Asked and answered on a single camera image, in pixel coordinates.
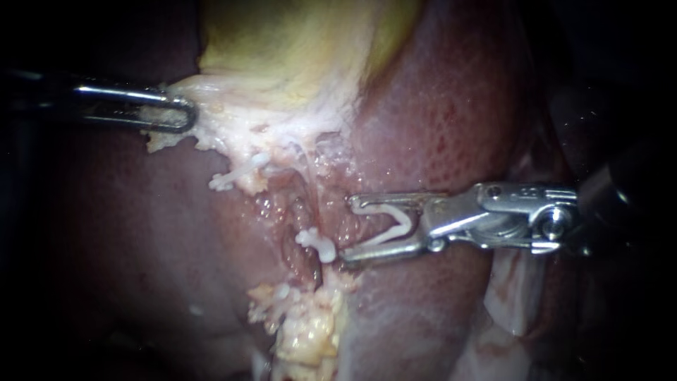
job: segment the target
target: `metal instrument jaw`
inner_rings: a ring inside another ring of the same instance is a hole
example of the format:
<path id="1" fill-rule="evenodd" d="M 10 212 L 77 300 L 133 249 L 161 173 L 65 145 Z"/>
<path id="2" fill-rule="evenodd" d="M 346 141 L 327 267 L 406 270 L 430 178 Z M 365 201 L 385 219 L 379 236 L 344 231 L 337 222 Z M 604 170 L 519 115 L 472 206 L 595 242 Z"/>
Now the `metal instrument jaw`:
<path id="1" fill-rule="evenodd" d="M 387 204 L 419 215 L 417 226 L 405 238 L 342 250 L 339 256 L 348 264 L 438 253 L 454 241 L 485 249 L 524 248 L 542 255 L 561 247 L 561 239 L 578 218 L 573 188 L 537 183 L 478 183 L 455 196 L 385 193 L 354 195 L 348 201 L 353 210 Z"/>
<path id="2" fill-rule="evenodd" d="M 184 133 L 197 121 L 194 102 L 157 87 L 56 71 L 0 74 L 10 115 L 162 133 Z"/>

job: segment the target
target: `forceps hinge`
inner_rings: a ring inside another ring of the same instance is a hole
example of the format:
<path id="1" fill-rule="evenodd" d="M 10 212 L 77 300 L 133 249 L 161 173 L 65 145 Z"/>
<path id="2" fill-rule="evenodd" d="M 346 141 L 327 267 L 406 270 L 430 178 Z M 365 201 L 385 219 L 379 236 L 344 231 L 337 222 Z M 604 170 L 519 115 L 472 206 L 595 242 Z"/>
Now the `forceps hinge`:
<path id="1" fill-rule="evenodd" d="M 426 205 L 421 224 L 428 230 L 429 248 L 468 241 L 481 248 L 525 248 L 541 255 L 561 247 L 577 218 L 573 188 L 493 182 Z"/>

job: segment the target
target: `white fibrous tissue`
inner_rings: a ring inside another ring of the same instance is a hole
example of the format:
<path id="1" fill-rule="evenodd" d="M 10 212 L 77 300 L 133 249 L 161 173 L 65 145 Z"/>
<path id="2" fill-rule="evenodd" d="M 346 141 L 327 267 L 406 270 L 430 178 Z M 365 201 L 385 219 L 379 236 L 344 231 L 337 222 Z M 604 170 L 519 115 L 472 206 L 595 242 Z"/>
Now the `white fibrous tissue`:
<path id="1" fill-rule="evenodd" d="M 247 294 L 252 299 L 249 323 L 263 322 L 268 334 L 276 334 L 277 358 L 318 366 L 323 358 L 336 357 L 344 324 L 342 290 L 260 284 Z"/>
<path id="2" fill-rule="evenodd" d="M 267 152 L 257 153 L 243 165 L 236 167 L 227 174 L 215 174 L 209 182 L 209 189 L 214 191 L 229 191 L 233 189 L 233 182 L 240 177 L 263 167 L 270 162 L 270 154 Z"/>
<path id="3" fill-rule="evenodd" d="M 314 248 L 317 250 L 319 261 L 322 263 L 331 263 L 336 259 L 336 246 L 331 239 L 320 236 L 317 227 L 308 230 L 299 231 L 296 235 L 296 243 L 304 248 Z"/>
<path id="4" fill-rule="evenodd" d="M 411 218 L 402 210 L 388 204 L 367 205 L 361 207 L 354 205 L 351 210 L 355 214 L 389 214 L 399 225 L 392 226 L 390 229 L 372 237 L 362 243 L 360 246 L 373 246 L 389 241 L 393 238 L 398 238 L 407 234 L 412 227 Z"/>

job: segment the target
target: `metal screw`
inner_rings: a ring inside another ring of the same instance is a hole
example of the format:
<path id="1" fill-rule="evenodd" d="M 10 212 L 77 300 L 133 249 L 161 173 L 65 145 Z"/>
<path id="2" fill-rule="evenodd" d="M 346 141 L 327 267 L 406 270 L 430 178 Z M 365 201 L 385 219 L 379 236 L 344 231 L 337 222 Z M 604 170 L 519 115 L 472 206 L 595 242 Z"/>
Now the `metal screw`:
<path id="1" fill-rule="evenodd" d="M 564 234 L 564 225 L 552 221 L 551 219 L 547 219 L 543 222 L 543 225 L 541 225 L 541 231 L 548 240 L 555 241 Z"/>
<path id="2" fill-rule="evenodd" d="M 487 195 L 493 199 L 496 199 L 503 193 L 503 190 L 500 186 L 490 186 L 487 188 Z"/>
<path id="3" fill-rule="evenodd" d="M 438 238 L 428 243 L 428 250 L 433 253 L 439 253 L 444 249 L 444 246 L 446 246 L 444 239 Z"/>

